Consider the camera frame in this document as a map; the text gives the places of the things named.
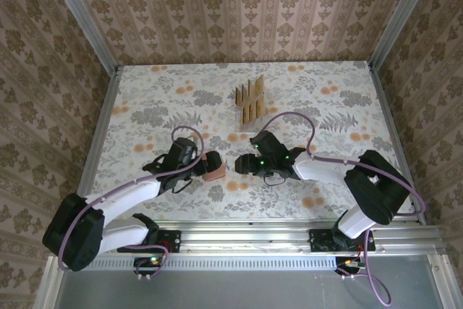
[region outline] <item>gray floor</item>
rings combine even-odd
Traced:
[[[425,256],[372,258],[371,266],[391,291],[390,308],[442,308]],[[65,275],[56,308],[383,307],[366,279],[342,281],[332,271],[165,271],[149,282],[127,271],[81,271]]]

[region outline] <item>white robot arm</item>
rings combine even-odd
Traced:
[[[235,171],[240,174],[253,174],[264,179],[279,174],[284,179],[319,180],[349,188],[357,205],[346,211],[331,230],[334,242],[341,250],[349,249],[350,245],[357,246],[356,239],[375,224],[389,224],[408,197],[407,189],[378,174],[387,173],[407,182],[376,151],[368,150],[359,158],[343,161],[328,157],[318,161],[304,148],[286,149],[267,130],[251,138],[250,142],[261,156],[252,153],[240,156],[235,161]],[[362,164],[377,170],[368,170]]]
[[[106,251],[126,251],[124,246],[127,245],[158,244],[167,231],[161,234],[158,225],[147,216],[136,213],[128,219],[116,218],[164,192],[180,192],[191,183],[191,177],[203,176],[210,181],[223,176],[224,166],[217,152],[207,152],[201,159],[193,157],[194,154],[197,155],[195,143],[180,137],[174,141],[169,153],[143,167],[152,177],[128,182],[104,195],[92,194],[86,198],[75,193],[68,195],[61,202],[42,243],[55,255],[64,248],[62,260],[73,271],[88,266],[97,255]],[[187,183],[174,191],[178,182]]]
[[[346,186],[344,178],[349,170],[354,169],[352,164],[340,164],[336,162],[319,162],[309,157],[307,152],[302,152],[296,158],[293,169],[301,180],[317,180],[326,183]],[[339,220],[338,228],[350,239],[358,238],[376,222],[366,216],[358,204],[350,208]]]

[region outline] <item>patterned wall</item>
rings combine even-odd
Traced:
[[[0,0],[0,308],[31,308],[108,78],[64,0]]]
[[[408,163],[463,270],[463,0],[419,0],[380,77]],[[459,274],[463,288],[462,272]]]
[[[367,60],[398,0],[84,0],[118,64]]]

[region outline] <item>aluminum frame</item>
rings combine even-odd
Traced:
[[[375,69],[379,69],[384,63],[393,44],[396,42],[402,28],[409,19],[418,0],[400,0],[394,13],[389,20],[383,35],[370,58],[370,62]]]
[[[113,57],[110,48],[101,35],[95,21],[93,21],[91,11],[87,9],[83,0],[65,0],[69,10],[71,10],[77,23],[82,28],[82,31],[90,45],[95,50],[96,55],[100,59],[100,63],[110,77],[114,76],[117,69],[116,59]]]
[[[106,93],[102,112],[95,130],[95,137],[90,147],[87,163],[82,174],[78,193],[86,195],[90,192],[95,179],[105,134],[111,118],[123,67],[111,79]],[[407,161],[399,136],[394,126],[391,112],[388,108],[386,96],[381,87],[381,81],[375,70],[372,79],[378,93],[381,108],[385,115],[386,124],[394,144],[399,165],[404,176],[412,184]],[[259,219],[259,220],[200,220],[200,221],[158,221],[163,229],[182,230],[182,251],[179,257],[202,258],[210,260],[216,257],[229,256],[243,258],[252,256],[261,260],[272,256],[286,259],[312,258],[315,254],[310,252],[308,230],[316,228],[331,228],[335,220],[296,220],[296,219]],[[444,244],[439,236],[438,227],[423,226],[424,218],[420,223],[410,221],[409,218],[395,218],[386,226],[373,229],[377,250],[370,252],[371,257],[385,255],[427,255],[430,267],[433,267],[433,276],[436,282],[441,301],[445,308],[463,308],[462,295],[445,253]],[[351,253],[317,253],[316,256],[325,258],[336,255],[353,255]],[[98,259],[135,257],[134,254],[107,253],[98,256]],[[34,308],[52,308],[56,302],[63,272],[58,269],[57,257],[48,259],[41,286]]]
[[[310,251],[308,231],[314,228],[329,228],[333,223],[334,220],[221,220],[163,221],[159,222],[159,226],[162,229],[182,230],[182,249],[180,254],[172,256],[174,261],[191,259],[208,262],[226,256],[228,259],[253,258],[258,262],[265,262],[278,256],[288,262],[301,262],[314,258],[324,261],[333,256],[354,255],[345,252],[312,253]],[[373,230],[373,235],[376,251],[370,252],[370,257],[429,255],[433,261],[433,274],[438,275],[435,276],[435,281],[441,300],[445,304],[444,307],[461,308],[459,304],[462,298],[459,291],[456,291],[458,286],[448,258],[446,255],[441,255],[445,252],[445,248],[436,226],[420,226],[411,221],[393,222],[386,227],[377,226]],[[100,264],[94,267],[93,271],[126,269],[127,263],[131,263],[135,256],[141,255],[151,254],[106,253],[95,260]],[[190,270],[204,271],[205,269],[197,266]],[[54,307],[53,303],[57,300],[63,273],[58,269],[57,257],[50,257],[34,308]]]

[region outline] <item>table surface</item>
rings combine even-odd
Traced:
[[[399,167],[365,62],[134,66],[122,73],[93,192],[148,174],[142,166],[170,149],[172,129],[189,125],[201,131],[207,151],[221,154],[226,177],[193,179],[183,192],[164,193],[123,217],[138,212],[157,220],[327,219],[351,208],[355,201],[346,187],[295,180],[269,187],[234,172],[235,159],[254,152],[252,134],[235,132],[234,89],[261,74],[267,117],[292,110],[310,116],[317,154],[347,157],[375,149]],[[307,122],[296,117],[280,118],[269,129],[287,148],[305,145],[310,135]],[[400,211],[412,211],[409,200]]]

